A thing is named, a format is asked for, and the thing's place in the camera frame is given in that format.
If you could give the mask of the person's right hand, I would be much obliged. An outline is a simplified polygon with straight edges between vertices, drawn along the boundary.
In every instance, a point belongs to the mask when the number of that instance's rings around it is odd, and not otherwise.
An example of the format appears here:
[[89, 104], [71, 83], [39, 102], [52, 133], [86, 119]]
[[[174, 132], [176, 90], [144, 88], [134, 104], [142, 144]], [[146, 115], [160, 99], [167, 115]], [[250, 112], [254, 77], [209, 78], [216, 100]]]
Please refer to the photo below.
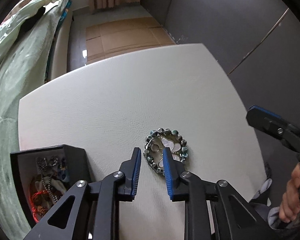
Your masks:
[[297, 164], [291, 174], [291, 179], [287, 183], [279, 208], [279, 219], [285, 223], [295, 220], [300, 212], [299, 189], [300, 164]]

